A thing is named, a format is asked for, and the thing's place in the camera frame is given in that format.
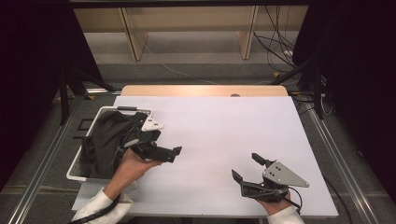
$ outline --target hand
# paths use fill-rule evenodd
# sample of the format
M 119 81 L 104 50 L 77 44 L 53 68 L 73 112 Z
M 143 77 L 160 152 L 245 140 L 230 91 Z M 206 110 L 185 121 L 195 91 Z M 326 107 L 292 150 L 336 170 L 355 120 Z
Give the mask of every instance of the hand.
M 131 149 L 127 149 L 119 168 L 104 189 L 104 194 L 114 200 L 123 189 L 144 175 L 148 169 L 161 164 L 161 161 L 143 161 Z
M 285 196 L 285 198 L 290 200 L 290 192 Z M 291 206 L 288 202 L 285 200 L 280 201 L 279 203 L 266 203 L 263 201 L 256 200 L 259 204 L 264 207 L 265 211 L 267 211 L 268 215 L 271 216 L 277 212 L 282 211 L 283 209 Z

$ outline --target white sleeve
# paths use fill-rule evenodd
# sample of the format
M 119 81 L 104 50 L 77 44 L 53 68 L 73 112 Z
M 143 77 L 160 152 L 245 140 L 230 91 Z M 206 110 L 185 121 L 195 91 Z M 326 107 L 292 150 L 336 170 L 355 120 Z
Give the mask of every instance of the white sleeve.
M 292 206 L 289 206 L 283 209 L 282 211 L 279 211 L 267 218 L 269 224 L 303 224 L 304 223 Z
M 78 210 L 73 217 L 73 221 L 87 217 L 92 215 L 100 210 L 111 205 L 113 201 L 111 201 L 107 195 L 103 193 L 103 189 L 101 189 L 93 198 L 89 199 L 84 206 Z M 106 215 L 94 219 L 89 224 L 112 224 L 119 222 L 128 212 L 128 210 L 132 207 L 134 202 L 128 197 L 128 195 L 122 193 L 120 196 L 119 203 L 116 207 L 111 210 Z

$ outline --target black cloth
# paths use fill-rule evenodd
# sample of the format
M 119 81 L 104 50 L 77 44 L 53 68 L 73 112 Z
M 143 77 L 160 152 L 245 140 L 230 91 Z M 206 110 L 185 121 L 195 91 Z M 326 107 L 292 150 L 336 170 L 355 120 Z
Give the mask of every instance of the black cloth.
M 124 138 L 140 138 L 140 128 L 147 115 L 137 112 L 132 116 L 119 111 L 107 111 L 93 124 L 92 134 L 82 139 L 80 168 L 82 176 L 111 179 L 120 156 L 117 149 Z

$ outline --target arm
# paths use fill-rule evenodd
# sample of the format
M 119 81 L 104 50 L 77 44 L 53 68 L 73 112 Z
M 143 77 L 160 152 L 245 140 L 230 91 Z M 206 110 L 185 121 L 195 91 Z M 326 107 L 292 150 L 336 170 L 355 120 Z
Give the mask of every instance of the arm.
M 76 212 L 73 220 L 87 217 L 110 206 L 117 196 L 120 195 L 119 203 L 111 212 L 89 222 L 91 224 L 117 223 L 133 205 L 132 200 L 122 191 L 141 177 L 148 169 L 160 164 L 160 161 L 142 161 L 132 150 L 126 150 L 119 168 L 108 185 L 101 189 L 92 199 L 88 200 L 84 207 Z
M 303 220 L 300 218 L 294 208 L 285 200 L 279 203 L 266 203 L 263 201 L 257 201 L 268 213 L 269 224 L 303 224 Z

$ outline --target white tabletop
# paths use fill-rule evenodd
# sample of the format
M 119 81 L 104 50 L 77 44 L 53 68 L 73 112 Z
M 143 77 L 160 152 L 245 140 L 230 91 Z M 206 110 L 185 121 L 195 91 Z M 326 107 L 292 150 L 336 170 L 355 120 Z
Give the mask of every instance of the white tabletop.
M 294 103 L 279 97 L 119 96 L 114 106 L 153 109 L 164 129 L 160 147 L 182 150 L 174 163 L 155 167 L 130 192 L 132 216 L 264 217 L 263 208 L 241 196 L 234 169 L 245 181 L 262 182 L 264 167 L 256 152 L 278 160 L 309 182 L 298 188 L 303 217 L 337 217 Z M 73 209 L 93 196 L 96 186 L 82 185 Z M 291 198 L 299 202 L 291 191 Z

